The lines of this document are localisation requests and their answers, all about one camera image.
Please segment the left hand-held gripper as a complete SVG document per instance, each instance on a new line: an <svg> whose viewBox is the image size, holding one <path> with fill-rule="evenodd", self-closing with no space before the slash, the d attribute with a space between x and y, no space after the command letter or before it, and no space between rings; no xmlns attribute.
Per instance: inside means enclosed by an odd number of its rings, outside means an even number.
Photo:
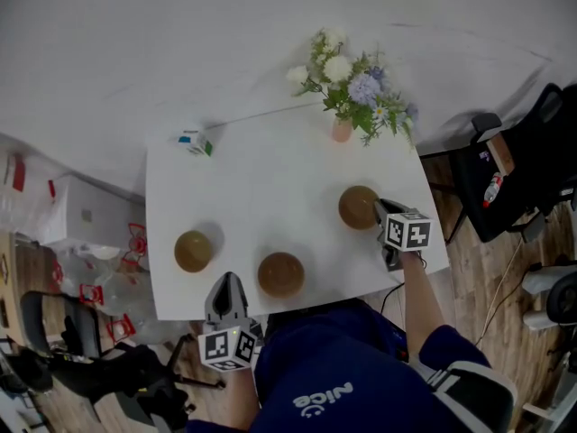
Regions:
<svg viewBox="0 0 577 433"><path fill-rule="evenodd" d="M214 325L197 340L201 364L218 372L235 372L253 366L259 337L252 332L255 321L247 318L248 302L241 279L234 272L221 276L205 301L206 321L220 321L230 311L234 323Z"/></svg>

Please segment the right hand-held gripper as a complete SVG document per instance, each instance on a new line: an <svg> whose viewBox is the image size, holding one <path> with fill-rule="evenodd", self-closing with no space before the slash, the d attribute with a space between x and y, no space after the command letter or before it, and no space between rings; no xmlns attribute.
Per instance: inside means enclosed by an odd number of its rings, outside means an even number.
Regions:
<svg viewBox="0 0 577 433"><path fill-rule="evenodd" d="M429 246L432 219L417 212L416 208L377 198L373 203L373 213L380 229L377 241L389 271L401 268L401 253L418 253Z"/></svg>

